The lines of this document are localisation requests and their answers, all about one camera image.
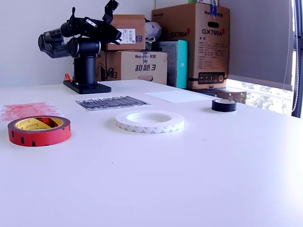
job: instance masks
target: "yellow tape core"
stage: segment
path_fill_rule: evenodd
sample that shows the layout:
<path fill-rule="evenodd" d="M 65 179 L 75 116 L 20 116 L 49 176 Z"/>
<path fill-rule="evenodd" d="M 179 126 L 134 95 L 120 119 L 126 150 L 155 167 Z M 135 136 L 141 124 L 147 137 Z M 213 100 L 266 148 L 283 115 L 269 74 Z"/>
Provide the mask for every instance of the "yellow tape core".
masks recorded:
<path fill-rule="evenodd" d="M 49 118 L 57 123 L 58 126 L 63 124 L 63 121 L 58 118 Z M 21 120 L 15 124 L 15 127 L 18 129 L 23 130 L 46 130 L 46 129 L 53 129 L 56 128 L 56 126 L 52 127 L 50 125 L 47 125 L 46 123 L 37 120 L 37 118 L 27 118 L 24 120 Z"/>

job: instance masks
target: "black robotic arm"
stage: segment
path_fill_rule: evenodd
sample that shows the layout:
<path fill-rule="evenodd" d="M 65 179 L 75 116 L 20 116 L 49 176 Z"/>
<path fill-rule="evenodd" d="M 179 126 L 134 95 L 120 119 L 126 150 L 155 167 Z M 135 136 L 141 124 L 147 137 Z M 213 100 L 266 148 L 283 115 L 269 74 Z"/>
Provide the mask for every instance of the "black robotic arm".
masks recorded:
<path fill-rule="evenodd" d="M 66 23 L 58 29 L 44 32 L 39 36 L 40 51 L 51 58 L 67 56 L 74 58 L 73 81 L 63 83 L 80 94 L 111 91 L 110 87 L 96 83 L 95 57 L 104 44 L 120 45 L 117 40 L 120 40 L 121 32 L 110 24 L 118 5 L 115 0 L 110 0 L 105 6 L 103 20 L 75 17 L 75 7 L 73 7 L 71 18 Z M 72 38 L 65 44 L 63 37 Z"/>

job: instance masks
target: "teal box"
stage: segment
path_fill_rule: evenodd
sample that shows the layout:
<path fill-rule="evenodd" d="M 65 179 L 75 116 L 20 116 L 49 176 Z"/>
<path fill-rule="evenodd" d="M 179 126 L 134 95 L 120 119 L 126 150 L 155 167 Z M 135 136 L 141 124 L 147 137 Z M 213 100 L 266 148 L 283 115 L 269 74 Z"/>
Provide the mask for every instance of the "teal box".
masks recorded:
<path fill-rule="evenodd" d="M 187 41 L 167 40 L 153 43 L 153 50 L 167 53 L 167 85 L 187 87 Z"/>

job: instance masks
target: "tape roll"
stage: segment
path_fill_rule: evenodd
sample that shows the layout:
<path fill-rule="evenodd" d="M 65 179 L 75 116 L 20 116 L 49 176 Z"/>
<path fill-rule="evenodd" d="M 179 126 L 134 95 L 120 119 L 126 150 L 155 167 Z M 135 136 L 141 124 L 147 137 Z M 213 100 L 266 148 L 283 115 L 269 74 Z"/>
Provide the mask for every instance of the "tape roll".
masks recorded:
<path fill-rule="evenodd" d="M 184 117 L 166 111 L 130 111 L 116 116 L 120 129 L 139 133 L 165 133 L 184 127 Z"/>
<path fill-rule="evenodd" d="M 71 137 L 70 120 L 57 116 L 24 117 L 8 124 L 9 140 L 26 147 L 49 146 Z"/>
<path fill-rule="evenodd" d="M 215 99 L 212 103 L 212 110 L 219 112 L 233 112 L 237 110 L 237 103 L 233 100 Z"/>

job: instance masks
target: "window blind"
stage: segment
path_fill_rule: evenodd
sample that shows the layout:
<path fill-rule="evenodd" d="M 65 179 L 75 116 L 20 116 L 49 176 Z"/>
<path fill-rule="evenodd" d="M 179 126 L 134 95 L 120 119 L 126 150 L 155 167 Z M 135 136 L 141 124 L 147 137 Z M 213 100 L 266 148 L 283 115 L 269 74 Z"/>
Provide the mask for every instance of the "window blind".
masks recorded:
<path fill-rule="evenodd" d="M 219 5 L 230 9 L 229 78 L 292 90 L 289 0 L 221 0 Z"/>

